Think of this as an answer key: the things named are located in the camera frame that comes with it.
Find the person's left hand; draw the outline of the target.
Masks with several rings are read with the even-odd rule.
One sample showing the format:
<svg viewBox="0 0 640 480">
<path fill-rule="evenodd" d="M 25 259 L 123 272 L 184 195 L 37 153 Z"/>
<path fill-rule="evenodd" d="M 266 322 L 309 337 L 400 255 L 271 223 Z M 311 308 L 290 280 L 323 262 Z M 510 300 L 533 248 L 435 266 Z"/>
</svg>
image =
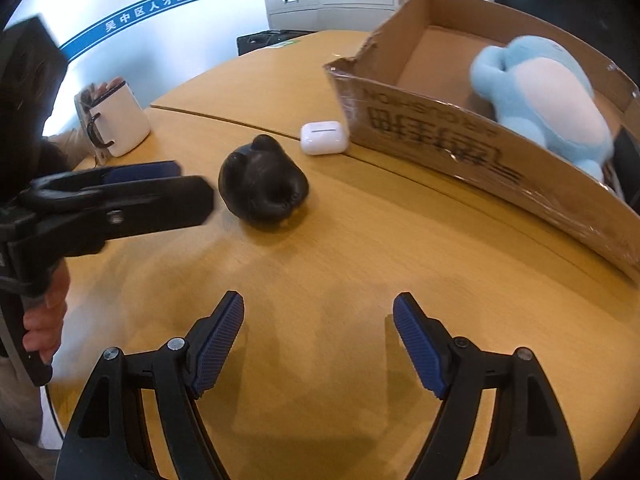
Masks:
<svg viewBox="0 0 640 480">
<path fill-rule="evenodd" d="M 29 352 L 37 352 L 43 363 L 50 364 L 60 348 L 69 290 L 70 272 L 66 261 L 62 260 L 52 273 L 43 300 L 24 314 L 24 348 Z"/>
</svg>

